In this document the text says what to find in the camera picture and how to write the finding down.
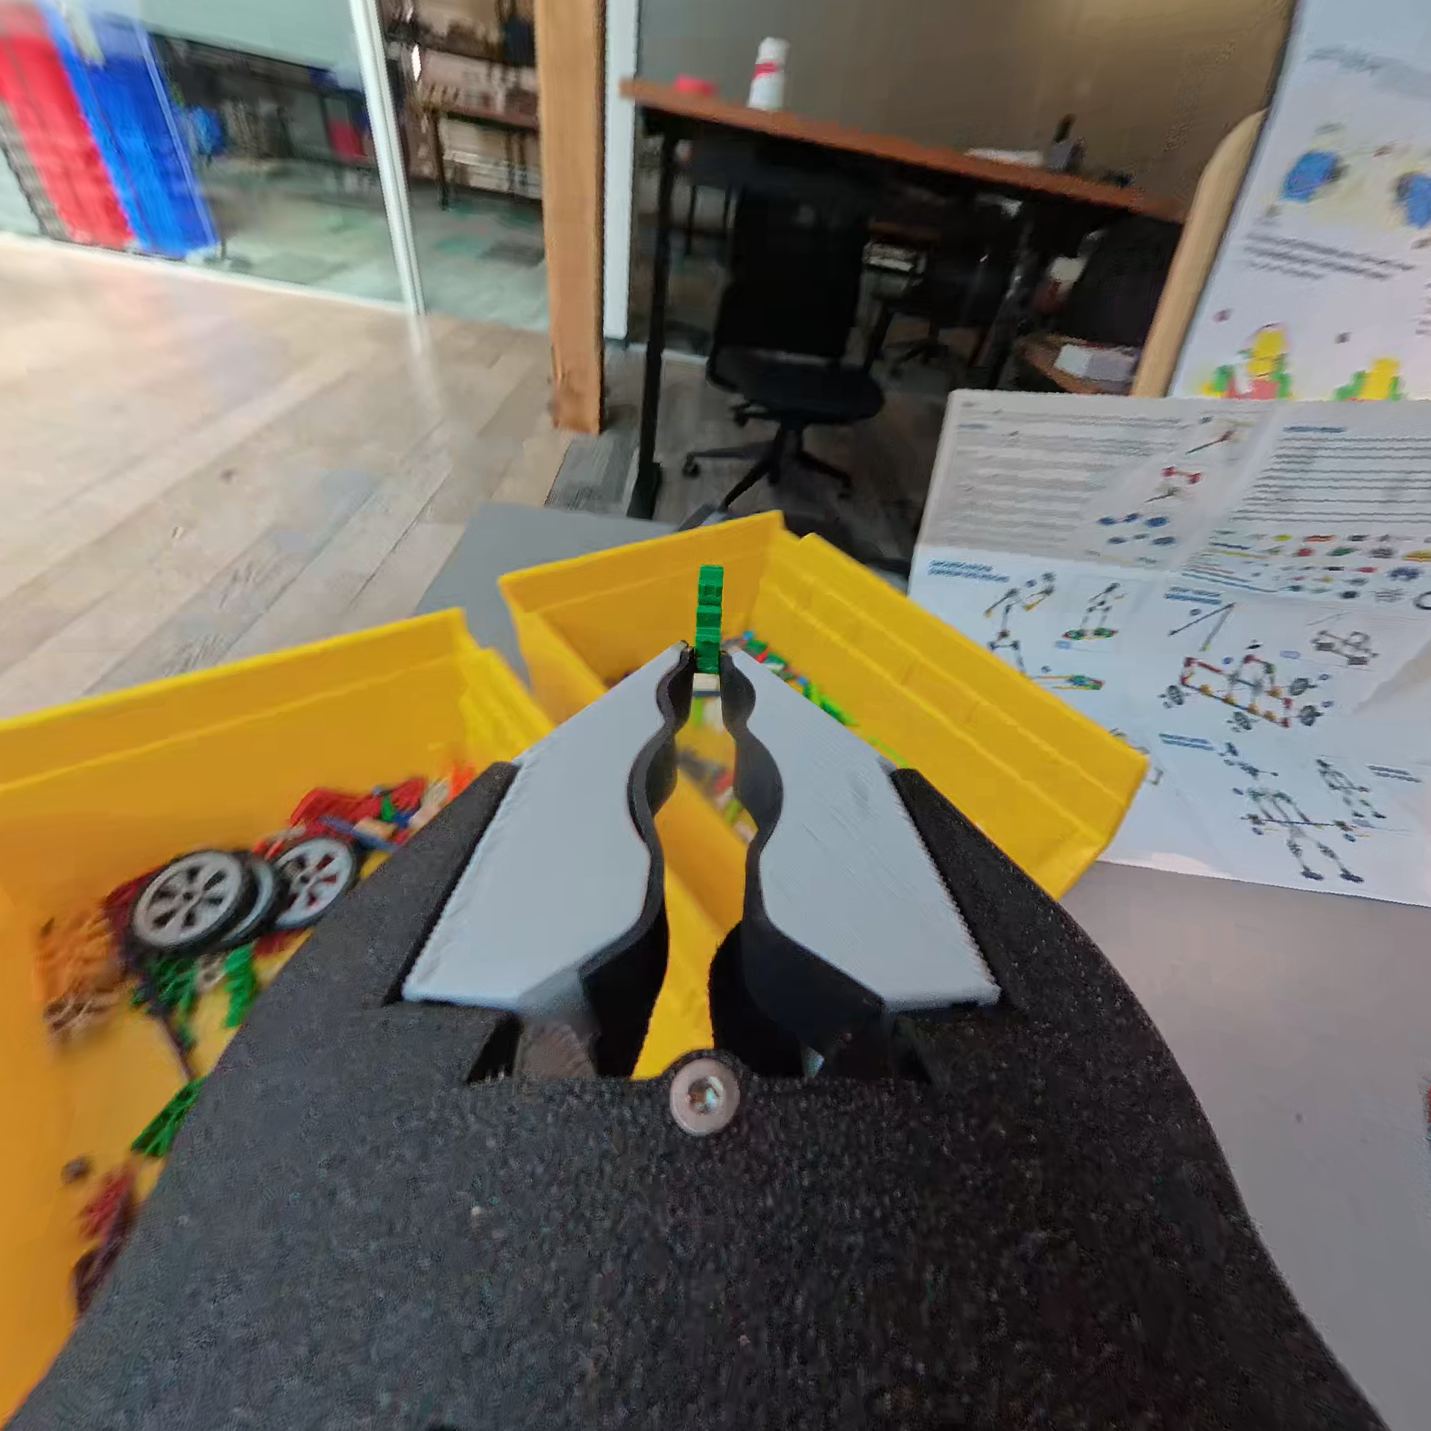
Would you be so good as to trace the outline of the upright printed instruction sheet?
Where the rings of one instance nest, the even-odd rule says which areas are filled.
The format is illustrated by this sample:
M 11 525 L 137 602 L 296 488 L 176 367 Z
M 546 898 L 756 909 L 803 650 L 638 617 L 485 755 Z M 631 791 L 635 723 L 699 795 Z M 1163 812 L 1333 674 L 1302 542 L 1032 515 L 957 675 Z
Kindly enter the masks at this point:
M 1168 394 L 1429 398 L 1429 4 L 1296 4 Z

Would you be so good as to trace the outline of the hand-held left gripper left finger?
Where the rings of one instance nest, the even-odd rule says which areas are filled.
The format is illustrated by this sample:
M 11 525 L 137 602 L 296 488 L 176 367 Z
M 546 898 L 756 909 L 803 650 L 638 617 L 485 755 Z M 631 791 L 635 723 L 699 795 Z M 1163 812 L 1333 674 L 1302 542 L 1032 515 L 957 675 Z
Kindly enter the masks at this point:
M 565 1025 L 636 1059 L 667 972 L 655 815 L 694 653 L 669 646 L 517 757 L 403 979 L 403 1001 Z

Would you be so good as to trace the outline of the grey desk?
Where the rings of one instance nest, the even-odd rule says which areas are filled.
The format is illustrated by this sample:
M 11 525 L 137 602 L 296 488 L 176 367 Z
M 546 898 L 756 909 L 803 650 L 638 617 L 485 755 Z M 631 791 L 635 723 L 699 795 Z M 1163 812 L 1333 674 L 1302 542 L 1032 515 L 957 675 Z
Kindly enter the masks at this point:
M 1316 1329 L 1389 1428 L 1427 1428 L 1427 912 L 1118 864 L 1066 904 Z

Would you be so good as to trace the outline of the wooden pillar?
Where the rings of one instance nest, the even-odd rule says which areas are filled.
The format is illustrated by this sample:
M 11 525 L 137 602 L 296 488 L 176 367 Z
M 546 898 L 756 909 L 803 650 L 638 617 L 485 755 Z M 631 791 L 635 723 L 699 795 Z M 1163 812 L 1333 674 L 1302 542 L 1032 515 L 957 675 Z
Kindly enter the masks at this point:
M 560 430 L 602 430 L 604 4 L 532 4 L 548 287 L 549 403 Z

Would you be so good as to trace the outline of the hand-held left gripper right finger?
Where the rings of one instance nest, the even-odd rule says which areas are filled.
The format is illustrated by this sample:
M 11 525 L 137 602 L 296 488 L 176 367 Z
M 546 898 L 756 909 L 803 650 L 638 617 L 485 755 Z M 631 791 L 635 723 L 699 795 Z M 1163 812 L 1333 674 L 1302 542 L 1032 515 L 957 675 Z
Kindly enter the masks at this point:
M 751 657 L 720 660 L 745 851 L 739 970 L 759 1016 L 831 1059 L 900 1016 L 991 1009 L 996 980 L 895 766 Z

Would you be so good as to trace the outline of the pile of colourful toy pieces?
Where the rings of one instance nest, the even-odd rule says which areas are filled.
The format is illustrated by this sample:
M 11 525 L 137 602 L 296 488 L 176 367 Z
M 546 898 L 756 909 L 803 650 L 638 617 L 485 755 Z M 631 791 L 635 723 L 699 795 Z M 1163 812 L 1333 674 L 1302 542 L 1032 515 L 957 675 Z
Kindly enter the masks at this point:
M 379 786 L 362 798 L 311 791 L 285 830 L 231 852 L 245 859 L 251 895 L 229 931 L 193 958 L 144 956 L 129 941 L 130 905 L 158 871 L 40 927 L 32 970 L 47 1036 L 67 1047 L 107 1025 L 117 1011 L 132 1009 L 163 1033 L 183 1074 L 183 1084 L 146 1120 L 122 1161 L 96 1169 L 91 1156 L 78 1154 L 59 1173 L 62 1188 L 90 1188 L 76 1214 L 81 1249 L 69 1273 L 76 1319 L 91 1309 L 130 1236 L 141 1205 L 139 1171 L 166 1163 L 205 1082 L 192 1060 L 199 1045 L 192 1026 L 195 1013 L 217 992 L 226 1002 L 221 1028 L 236 1033 L 268 985 L 262 965 L 270 958 L 292 958 L 302 938 L 320 924 L 289 934 L 270 929 L 277 881 L 268 861 L 309 835 L 338 835 L 355 847 L 362 880 L 369 866 L 408 846 L 475 778 L 475 767 L 452 764 L 437 779 Z
M 739 653 L 751 657 L 756 665 L 791 689 L 797 697 L 827 714 L 839 726 L 854 728 L 853 716 L 841 704 L 754 633 L 745 631 L 740 636 L 727 638 L 720 645 L 720 651 L 727 657 Z M 742 813 L 733 793 L 735 747 L 723 725 L 716 675 L 698 674 L 694 677 L 689 718 L 676 737 L 676 764 L 677 771 L 725 822 L 733 822 Z

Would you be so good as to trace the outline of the toy instruction poster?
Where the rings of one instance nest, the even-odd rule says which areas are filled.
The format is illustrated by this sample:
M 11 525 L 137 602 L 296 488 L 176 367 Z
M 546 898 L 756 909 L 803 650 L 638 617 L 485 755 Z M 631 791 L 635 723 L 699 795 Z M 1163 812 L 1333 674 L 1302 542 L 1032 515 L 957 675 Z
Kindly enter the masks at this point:
M 1105 861 L 1427 907 L 1423 401 L 958 391 L 907 595 L 1144 757 Z

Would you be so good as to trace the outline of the red and blue bin shelf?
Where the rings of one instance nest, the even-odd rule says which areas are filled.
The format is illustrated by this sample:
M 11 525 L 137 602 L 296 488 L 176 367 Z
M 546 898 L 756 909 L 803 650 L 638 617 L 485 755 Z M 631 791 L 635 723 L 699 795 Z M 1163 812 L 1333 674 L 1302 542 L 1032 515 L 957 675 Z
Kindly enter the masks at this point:
M 1 4 L 3 231 L 216 261 L 200 137 L 134 4 Z

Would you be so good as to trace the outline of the grey toy wheel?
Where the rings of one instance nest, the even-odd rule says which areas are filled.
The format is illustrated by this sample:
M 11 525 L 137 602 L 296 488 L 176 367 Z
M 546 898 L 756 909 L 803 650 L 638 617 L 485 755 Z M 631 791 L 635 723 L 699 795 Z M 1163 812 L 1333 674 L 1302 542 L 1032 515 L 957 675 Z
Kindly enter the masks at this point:
M 268 861 L 277 881 L 270 929 L 289 934 L 309 929 L 360 880 L 362 863 L 338 835 L 309 835 Z
M 229 931 L 250 895 L 239 854 L 212 849 L 182 854 L 136 895 L 129 941 L 144 956 L 193 958 Z

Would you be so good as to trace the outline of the yellow bin with toy pieces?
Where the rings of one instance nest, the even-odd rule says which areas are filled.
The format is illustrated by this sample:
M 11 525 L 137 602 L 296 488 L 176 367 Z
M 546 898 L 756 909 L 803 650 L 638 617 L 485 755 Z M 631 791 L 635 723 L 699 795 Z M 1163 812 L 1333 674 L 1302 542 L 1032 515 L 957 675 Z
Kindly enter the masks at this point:
M 723 573 L 722 633 L 751 633 L 815 692 L 815 720 L 914 769 L 977 837 L 953 876 L 979 941 L 1013 961 L 1016 1084 L 1076 1099 L 1142 1088 L 1163 1047 L 1059 907 L 1108 846 L 1144 759 L 771 515 L 538 566 L 498 585 L 531 694 L 555 723 L 693 636 L 698 570 Z

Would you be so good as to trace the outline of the yellow bin with toy wheels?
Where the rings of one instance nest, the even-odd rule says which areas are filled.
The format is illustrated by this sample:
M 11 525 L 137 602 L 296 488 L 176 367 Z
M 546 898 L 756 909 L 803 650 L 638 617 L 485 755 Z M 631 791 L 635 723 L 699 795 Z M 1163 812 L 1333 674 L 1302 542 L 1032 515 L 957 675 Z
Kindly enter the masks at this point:
M 473 774 L 548 735 L 500 655 L 437 614 L 3 723 L 3 1416 L 64 1345 L 93 1185 L 185 1084 L 120 992 L 72 1036 L 45 1030 L 35 951 L 117 887 L 187 851 L 250 847 L 316 788 Z

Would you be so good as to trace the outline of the office chair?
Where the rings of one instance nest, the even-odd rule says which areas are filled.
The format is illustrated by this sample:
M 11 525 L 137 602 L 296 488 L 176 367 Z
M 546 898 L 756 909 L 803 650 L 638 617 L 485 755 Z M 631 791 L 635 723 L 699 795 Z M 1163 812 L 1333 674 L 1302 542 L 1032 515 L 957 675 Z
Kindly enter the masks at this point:
M 706 462 L 752 461 L 693 525 L 728 519 L 737 500 L 759 484 L 778 486 L 790 467 L 831 479 L 837 496 L 851 495 L 851 478 L 812 456 L 805 435 L 863 425 L 883 410 L 870 365 L 846 357 L 875 195 L 848 174 L 774 169 L 740 191 L 705 381 L 733 401 L 735 425 L 768 423 L 773 433 L 684 456 L 684 478 L 698 478 Z

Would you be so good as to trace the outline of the wooden office table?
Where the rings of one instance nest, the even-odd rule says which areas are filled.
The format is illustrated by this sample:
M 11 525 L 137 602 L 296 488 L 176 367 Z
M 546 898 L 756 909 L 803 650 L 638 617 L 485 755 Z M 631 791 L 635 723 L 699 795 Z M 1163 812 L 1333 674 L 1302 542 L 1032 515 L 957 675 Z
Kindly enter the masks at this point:
M 1015 328 L 1026 311 L 1032 283 L 1052 258 L 1050 229 L 1057 222 L 1093 215 L 1132 215 L 1180 227 L 1187 207 L 1139 188 L 1113 186 L 1084 178 L 1021 168 L 975 157 L 969 151 L 923 145 L 902 137 L 858 132 L 829 120 L 795 113 L 766 113 L 732 101 L 681 93 L 674 84 L 623 77 L 619 98 L 631 105 L 645 134 L 659 139 L 655 188 L 655 249 L 648 287 L 648 340 L 641 362 L 636 450 L 631 459 L 631 491 L 624 513 L 650 520 L 664 476 L 655 461 L 655 430 L 665 350 L 667 280 L 670 268 L 676 145 L 694 139 L 751 137 L 756 145 L 778 145 L 808 157 L 815 151 L 848 156 L 863 168 L 894 174 L 928 174 L 933 186 L 970 186 L 1011 197 L 1020 203 L 1013 272 L 994 312 L 994 324 L 972 369 L 972 384 L 991 389 L 1013 350 Z

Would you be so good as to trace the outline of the wooden board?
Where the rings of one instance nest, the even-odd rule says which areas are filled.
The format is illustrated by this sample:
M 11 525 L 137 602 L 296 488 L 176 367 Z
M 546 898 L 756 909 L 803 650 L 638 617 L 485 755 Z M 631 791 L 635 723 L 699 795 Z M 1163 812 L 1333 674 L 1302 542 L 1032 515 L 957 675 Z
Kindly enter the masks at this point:
M 1199 178 L 1132 377 L 1134 399 L 1159 399 L 1168 394 L 1265 117 L 1267 110 L 1245 117 L 1221 140 Z

